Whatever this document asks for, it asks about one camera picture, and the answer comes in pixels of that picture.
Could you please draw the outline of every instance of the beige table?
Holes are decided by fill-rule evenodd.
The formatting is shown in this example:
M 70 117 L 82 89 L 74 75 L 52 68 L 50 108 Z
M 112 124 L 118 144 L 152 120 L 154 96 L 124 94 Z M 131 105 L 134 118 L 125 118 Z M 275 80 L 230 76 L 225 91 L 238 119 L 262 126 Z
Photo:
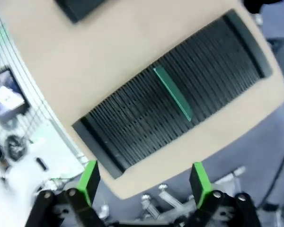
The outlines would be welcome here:
M 272 76 L 114 180 L 128 198 L 188 169 L 236 140 L 284 101 L 284 80 L 260 31 L 237 0 L 109 0 L 76 25 L 53 0 L 2 0 L 0 12 L 46 100 L 75 143 L 72 124 L 185 38 L 235 9 L 268 58 Z

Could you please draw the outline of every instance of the green strip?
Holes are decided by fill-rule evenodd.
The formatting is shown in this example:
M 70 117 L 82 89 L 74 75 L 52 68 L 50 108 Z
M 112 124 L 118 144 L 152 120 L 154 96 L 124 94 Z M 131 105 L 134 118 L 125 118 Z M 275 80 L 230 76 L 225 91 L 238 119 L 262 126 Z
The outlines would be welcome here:
M 210 183 L 209 181 L 209 178 L 206 174 L 206 171 L 202 165 L 202 162 L 195 162 L 194 163 L 194 167 L 195 167 L 195 170 L 199 176 L 199 180 L 200 180 L 200 183 L 201 183 L 201 186 L 202 186 L 202 194 L 201 194 L 201 198 L 200 198 L 200 201 L 197 205 L 198 208 L 200 208 L 204 202 L 204 199 L 206 197 L 206 195 L 208 193 L 210 193 L 213 188 L 212 188 L 212 184 Z
M 89 183 L 89 179 L 95 169 L 97 161 L 89 161 L 89 163 L 87 164 L 84 172 L 82 173 L 82 176 L 80 178 L 79 183 L 77 184 L 77 189 L 82 192 L 85 196 L 85 200 L 88 203 L 89 206 L 91 206 L 91 202 L 90 202 L 90 198 L 89 198 L 89 194 L 87 191 L 87 185 Z
M 155 67 L 153 69 L 157 76 L 160 78 L 161 82 L 164 84 L 166 89 L 169 91 L 171 96 L 174 98 L 181 111 L 184 113 L 185 117 L 191 121 L 193 111 L 190 108 L 189 103 L 186 101 L 185 97 L 182 95 L 179 88 L 176 86 L 175 82 L 169 76 L 162 66 Z

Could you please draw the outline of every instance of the black cable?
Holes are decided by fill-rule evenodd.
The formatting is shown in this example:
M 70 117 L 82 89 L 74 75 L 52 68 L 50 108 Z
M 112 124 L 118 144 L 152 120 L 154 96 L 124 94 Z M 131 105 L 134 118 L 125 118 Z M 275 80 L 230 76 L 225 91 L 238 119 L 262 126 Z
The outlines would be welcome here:
M 262 201 L 258 204 L 257 209 L 261 209 L 261 208 L 263 208 L 265 206 L 266 200 L 268 199 L 268 197 L 270 196 L 271 192 L 275 188 L 275 184 L 276 184 L 277 180 L 279 179 L 283 169 L 284 169 L 284 157 L 283 157 L 282 162 L 281 162 L 281 164 L 280 164 L 280 166 L 278 168 L 278 171 L 275 174 L 275 177 L 273 178 L 273 180 L 272 180 L 272 182 L 270 184 L 270 187 L 268 188 L 268 190 L 267 190 L 265 196 L 263 197 Z

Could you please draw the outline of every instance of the wire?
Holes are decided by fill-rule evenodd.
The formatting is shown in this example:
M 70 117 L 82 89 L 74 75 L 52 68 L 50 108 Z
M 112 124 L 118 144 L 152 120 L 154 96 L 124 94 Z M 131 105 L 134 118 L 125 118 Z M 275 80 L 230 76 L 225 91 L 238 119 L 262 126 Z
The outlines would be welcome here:
M 264 205 L 266 203 L 266 200 L 268 199 L 268 197 L 270 196 L 271 192 L 275 188 L 275 184 L 276 184 L 277 180 L 279 179 L 283 169 L 284 169 L 284 157 L 283 157 L 282 162 L 281 162 L 281 164 L 280 164 L 280 166 L 278 168 L 278 171 L 275 174 L 275 177 L 273 178 L 273 180 L 272 180 L 272 182 L 270 184 L 270 187 L 268 188 L 268 190 L 267 190 L 265 196 L 263 197 L 262 201 L 257 206 L 257 209 L 261 209 L 261 208 L 264 207 Z

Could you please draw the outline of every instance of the gray floor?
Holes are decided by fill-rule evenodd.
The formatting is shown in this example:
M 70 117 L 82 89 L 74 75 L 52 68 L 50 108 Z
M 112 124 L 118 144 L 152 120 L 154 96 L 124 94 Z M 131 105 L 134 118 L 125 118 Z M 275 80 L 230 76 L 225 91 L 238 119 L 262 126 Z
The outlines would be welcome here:
M 262 28 L 266 37 L 284 37 L 284 3 L 264 7 L 263 18 Z M 245 166 L 247 170 L 240 178 L 242 189 L 258 204 L 266 193 L 283 156 L 284 104 L 257 127 L 204 160 L 203 164 L 211 181 L 221 178 L 239 166 Z M 165 182 L 183 199 L 191 193 L 189 172 L 190 170 L 187 170 Z M 157 192 L 157 186 L 147 191 L 150 195 L 156 195 Z M 113 218 L 133 219 L 142 211 L 140 197 L 141 194 L 121 201 L 103 182 L 100 182 L 94 207 L 98 208 L 100 204 L 103 204 L 103 198 L 105 198 Z M 269 201 L 284 203 L 284 171 Z

